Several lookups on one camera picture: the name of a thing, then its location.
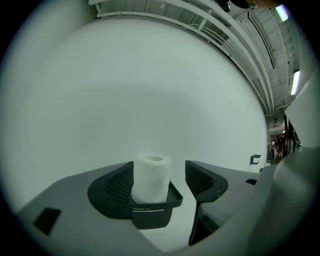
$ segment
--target toilet paper roll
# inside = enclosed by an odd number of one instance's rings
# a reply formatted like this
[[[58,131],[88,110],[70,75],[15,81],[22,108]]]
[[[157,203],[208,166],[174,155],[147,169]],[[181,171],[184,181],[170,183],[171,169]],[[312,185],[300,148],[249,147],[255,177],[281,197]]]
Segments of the toilet paper roll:
[[[132,199],[138,204],[166,202],[170,177],[170,158],[138,154],[133,168]]]

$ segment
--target black slot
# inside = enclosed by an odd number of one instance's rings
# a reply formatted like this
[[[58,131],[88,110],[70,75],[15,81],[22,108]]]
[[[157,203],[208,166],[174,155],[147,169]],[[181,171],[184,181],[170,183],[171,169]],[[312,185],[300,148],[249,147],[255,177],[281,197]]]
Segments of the black slot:
[[[248,180],[245,181],[246,183],[249,183],[251,185],[256,185],[257,183],[257,180],[256,179],[253,179],[253,178],[250,178]]]
[[[53,208],[45,208],[43,212],[38,216],[38,218],[33,223],[41,232],[45,235],[49,235],[52,227],[54,226],[57,218],[59,217],[61,210]]]

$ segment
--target black grille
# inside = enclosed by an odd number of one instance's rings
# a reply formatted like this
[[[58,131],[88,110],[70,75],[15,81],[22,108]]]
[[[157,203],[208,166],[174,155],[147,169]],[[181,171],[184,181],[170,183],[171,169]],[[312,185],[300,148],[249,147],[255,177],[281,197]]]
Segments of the black grille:
[[[212,188],[214,185],[212,177],[190,165],[187,166],[185,170],[185,181],[194,197]]]
[[[112,199],[128,205],[130,203],[133,185],[134,172],[129,169],[110,178],[105,184],[104,191]]]

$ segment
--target black tray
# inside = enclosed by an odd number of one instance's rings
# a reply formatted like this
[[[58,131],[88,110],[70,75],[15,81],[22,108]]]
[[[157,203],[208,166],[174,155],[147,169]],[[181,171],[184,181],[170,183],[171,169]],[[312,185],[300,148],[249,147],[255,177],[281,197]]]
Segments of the black tray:
[[[88,188],[91,204],[103,215],[114,219],[132,219],[138,229],[165,227],[172,209],[182,204],[183,196],[170,181],[166,202],[136,203],[131,197],[134,162],[97,178]]]

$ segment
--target fluorescent light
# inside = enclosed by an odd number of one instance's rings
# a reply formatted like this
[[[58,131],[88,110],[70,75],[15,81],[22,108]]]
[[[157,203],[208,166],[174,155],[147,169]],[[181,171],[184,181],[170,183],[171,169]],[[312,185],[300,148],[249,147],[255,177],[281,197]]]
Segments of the fluorescent light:
[[[286,12],[285,7],[282,5],[278,6],[277,8],[275,8],[276,12],[279,14],[280,19],[284,22],[288,19],[288,14]]]
[[[300,77],[300,71],[296,70],[293,74],[293,84],[292,84],[291,95],[295,95],[297,92],[299,77]]]

